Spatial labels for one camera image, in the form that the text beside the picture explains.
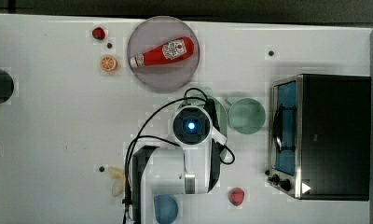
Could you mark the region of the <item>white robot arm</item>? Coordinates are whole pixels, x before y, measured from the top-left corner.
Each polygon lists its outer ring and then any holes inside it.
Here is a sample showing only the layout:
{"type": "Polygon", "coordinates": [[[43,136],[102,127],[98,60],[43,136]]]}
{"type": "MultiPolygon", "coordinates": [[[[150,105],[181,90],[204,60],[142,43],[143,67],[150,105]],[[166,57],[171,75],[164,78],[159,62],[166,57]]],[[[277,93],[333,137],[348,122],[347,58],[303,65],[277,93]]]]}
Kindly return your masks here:
{"type": "Polygon", "coordinates": [[[176,195],[206,194],[220,179],[220,132],[215,103],[185,105],[171,119],[173,148],[145,145],[131,157],[127,220],[132,224],[172,224],[176,195]]]}

